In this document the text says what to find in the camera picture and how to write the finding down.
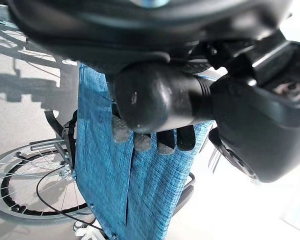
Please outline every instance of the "glove fingers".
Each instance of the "glove fingers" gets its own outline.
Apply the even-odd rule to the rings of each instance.
[[[181,151],[191,151],[196,145],[196,134],[193,125],[176,130],[176,144]]]
[[[124,143],[130,137],[130,130],[125,122],[119,117],[116,104],[112,104],[112,136],[115,143]]]
[[[148,151],[151,149],[151,135],[134,132],[133,144],[134,144],[134,149],[139,153]]]
[[[156,133],[156,147],[159,154],[172,154],[175,151],[175,145],[175,134],[173,130]]]

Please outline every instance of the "black mechanism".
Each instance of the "black mechanism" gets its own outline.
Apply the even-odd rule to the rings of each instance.
[[[300,43],[278,30],[292,0],[138,3],[9,0],[9,10],[38,43],[106,74],[117,143],[130,129],[137,151],[151,147],[153,133],[161,154],[189,151],[193,125],[215,120],[210,140],[251,178],[273,182],[295,168]],[[228,74],[211,85],[197,75],[210,66]]]
[[[67,152],[63,150],[59,143],[55,143],[54,147],[62,156],[65,163],[69,164],[70,169],[75,168],[76,163],[76,140],[75,127],[78,119],[78,110],[76,110],[72,119],[68,121],[64,126],[62,126],[56,119],[54,112],[52,110],[44,111],[45,118],[48,121],[51,128],[55,131],[57,136],[64,140]]]

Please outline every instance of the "gray ground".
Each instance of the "gray ground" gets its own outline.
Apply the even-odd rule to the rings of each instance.
[[[0,6],[0,21],[8,15]],[[16,29],[0,24],[0,154],[51,139],[44,110],[55,110],[61,122],[77,109],[77,63],[51,56]],[[72,224],[29,227],[0,219],[0,240],[77,239]]]

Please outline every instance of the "blue fabric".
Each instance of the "blue fabric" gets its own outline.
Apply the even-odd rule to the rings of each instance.
[[[113,142],[111,100],[105,76],[80,67],[76,142],[77,185],[110,239],[163,240],[193,159],[211,122],[195,126],[193,151],[159,155],[133,150],[132,134]]]

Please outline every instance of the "handlebar grip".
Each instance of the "handlebar grip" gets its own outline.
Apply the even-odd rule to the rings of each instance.
[[[212,119],[208,83],[163,63],[133,65],[114,80],[114,98],[126,125],[157,133]]]

